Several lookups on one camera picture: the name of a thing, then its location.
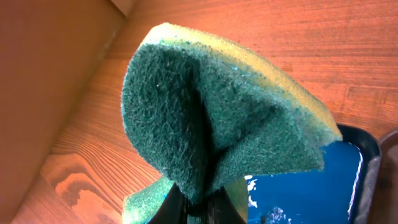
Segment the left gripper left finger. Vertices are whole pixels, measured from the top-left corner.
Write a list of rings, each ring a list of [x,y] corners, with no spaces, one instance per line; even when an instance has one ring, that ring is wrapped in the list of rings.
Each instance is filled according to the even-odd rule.
[[[173,184],[164,202],[148,224],[187,224],[186,196]]]

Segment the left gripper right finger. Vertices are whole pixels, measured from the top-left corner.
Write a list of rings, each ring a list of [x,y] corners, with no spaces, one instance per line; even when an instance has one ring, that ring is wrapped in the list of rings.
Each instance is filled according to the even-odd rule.
[[[233,205],[224,187],[218,189],[206,203],[207,224],[246,224]]]

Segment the green yellow sponge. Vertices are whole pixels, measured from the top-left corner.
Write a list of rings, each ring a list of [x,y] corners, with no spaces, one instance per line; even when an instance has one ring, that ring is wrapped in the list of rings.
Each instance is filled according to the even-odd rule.
[[[224,187],[246,216],[245,176],[322,169],[323,147],[342,140],[327,107],[268,60],[169,23],[129,62],[121,114],[132,146],[161,174],[125,199],[123,223],[148,223],[173,185],[194,206]]]

